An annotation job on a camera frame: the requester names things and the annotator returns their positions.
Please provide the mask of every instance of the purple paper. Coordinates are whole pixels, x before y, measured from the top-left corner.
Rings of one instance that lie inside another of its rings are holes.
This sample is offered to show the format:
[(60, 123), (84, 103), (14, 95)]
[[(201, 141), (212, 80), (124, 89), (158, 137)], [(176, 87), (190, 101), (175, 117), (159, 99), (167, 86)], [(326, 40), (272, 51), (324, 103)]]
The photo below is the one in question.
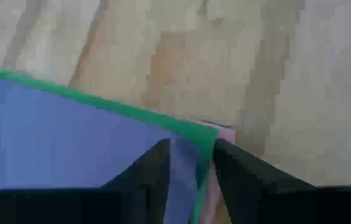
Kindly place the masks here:
[(0, 189), (99, 187), (171, 139), (165, 223), (195, 203), (194, 146), (157, 126), (0, 80)]

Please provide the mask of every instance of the green paper strip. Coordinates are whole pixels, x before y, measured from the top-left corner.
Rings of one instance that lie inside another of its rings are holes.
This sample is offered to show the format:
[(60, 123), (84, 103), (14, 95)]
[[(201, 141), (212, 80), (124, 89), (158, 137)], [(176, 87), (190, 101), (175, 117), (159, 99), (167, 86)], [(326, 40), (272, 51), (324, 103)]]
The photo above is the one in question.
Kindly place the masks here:
[(197, 146), (200, 160), (196, 168), (196, 180), (198, 185), (198, 196), (192, 214), (192, 223), (198, 224), (200, 209), (202, 208), (205, 195), (205, 180), (210, 168), (210, 160), (218, 130), (212, 127), (196, 124), (190, 121), (176, 119), (167, 115), (157, 114), (148, 110), (141, 110), (133, 106), (106, 100), (97, 96), (87, 95), (80, 91), (68, 90), (65, 86), (56, 85), (52, 82), (35, 80), (26, 74), (13, 73), (0, 70), (0, 79), (12, 80), (18, 84), (27, 85), (32, 88), (48, 91), (52, 94), (76, 100), (79, 103), (94, 106), (98, 109), (108, 110), (129, 118), (144, 121), (147, 124), (159, 125), (175, 134), (188, 139)]

